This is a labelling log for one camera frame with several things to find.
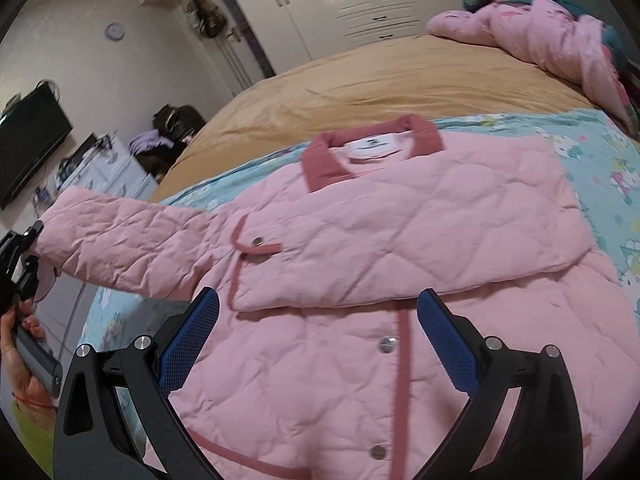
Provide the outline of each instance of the bracelet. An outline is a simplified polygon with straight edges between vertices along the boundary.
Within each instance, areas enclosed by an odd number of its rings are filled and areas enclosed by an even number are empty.
[[[56,407],[53,404],[40,404],[39,402],[33,402],[32,400],[23,399],[22,397],[17,396],[14,392],[11,392],[14,399],[18,402],[26,404],[27,406],[35,406],[36,408],[42,408],[43,410],[55,410]]]

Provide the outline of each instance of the dark pink collar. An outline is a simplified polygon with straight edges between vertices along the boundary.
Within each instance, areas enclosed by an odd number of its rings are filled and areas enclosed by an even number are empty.
[[[405,115],[393,121],[372,126],[334,130],[319,134],[302,152],[300,158],[309,191],[318,191],[329,184],[356,178],[356,175],[335,160],[329,148],[340,148],[347,142],[364,139],[365,137],[407,132],[409,130],[414,132],[414,147],[409,157],[431,155],[431,153],[444,149],[436,125],[415,114]]]

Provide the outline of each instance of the hand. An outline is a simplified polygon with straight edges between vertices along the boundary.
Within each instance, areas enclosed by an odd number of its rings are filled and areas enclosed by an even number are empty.
[[[31,301],[20,302],[19,308],[22,314],[26,316],[22,322],[22,327],[35,338],[44,338],[44,329],[33,315],[33,303]],[[38,406],[34,406],[18,400],[20,411],[43,430],[52,431],[56,424],[56,412],[51,403],[51,396],[42,383],[27,369],[20,354],[18,354],[11,335],[11,330],[15,324],[15,316],[15,307],[12,306],[0,318],[2,362],[6,367],[15,396],[27,402],[38,404]]]

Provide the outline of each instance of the clock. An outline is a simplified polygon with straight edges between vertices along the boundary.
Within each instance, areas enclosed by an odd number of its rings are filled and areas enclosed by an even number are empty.
[[[124,25],[118,22],[110,23],[104,35],[111,41],[121,41],[124,38]]]

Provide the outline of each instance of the tv screen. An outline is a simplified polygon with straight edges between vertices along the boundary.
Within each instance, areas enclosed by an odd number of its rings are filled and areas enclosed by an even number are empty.
[[[18,196],[71,129],[48,84],[0,119],[0,208]]]

